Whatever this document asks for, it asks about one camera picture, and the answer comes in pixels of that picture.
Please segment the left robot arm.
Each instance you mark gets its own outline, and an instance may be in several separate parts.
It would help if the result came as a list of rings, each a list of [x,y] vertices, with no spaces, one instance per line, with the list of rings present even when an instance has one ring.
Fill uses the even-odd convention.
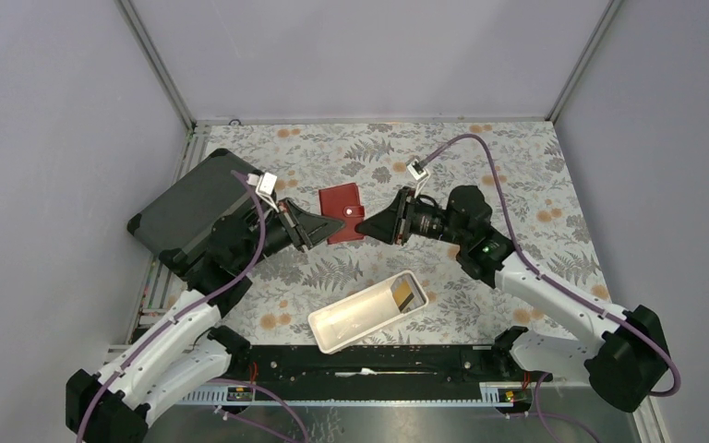
[[[80,369],[67,381],[67,427],[79,442],[140,442],[191,391],[252,371],[250,342],[220,323],[250,289],[249,273],[288,246],[305,252],[344,226],[289,198],[275,210],[246,203],[221,216],[177,303],[98,372]]]

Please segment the red card holder wallet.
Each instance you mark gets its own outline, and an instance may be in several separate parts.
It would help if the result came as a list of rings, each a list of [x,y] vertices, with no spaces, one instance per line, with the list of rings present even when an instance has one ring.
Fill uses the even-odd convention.
[[[344,222],[344,227],[327,240],[329,245],[360,241],[365,238],[355,229],[366,215],[356,183],[320,189],[318,198],[323,216]]]

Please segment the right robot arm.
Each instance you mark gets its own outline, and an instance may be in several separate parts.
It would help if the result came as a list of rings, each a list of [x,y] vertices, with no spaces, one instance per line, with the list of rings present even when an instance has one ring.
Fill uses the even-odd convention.
[[[578,341],[561,346],[557,358],[540,356],[533,363],[530,351],[545,347],[523,331],[492,356],[501,378],[514,380],[526,370],[559,376],[577,360],[595,393],[618,410],[633,413],[647,397],[658,396],[655,385],[664,374],[678,373],[658,315],[644,305],[629,310],[559,282],[493,227],[491,216],[477,186],[454,187],[446,207],[404,186],[386,209],[355,229],[388,245],[403,245],[413,235],[457,245],[456,261],[470,278],[539,308]]]

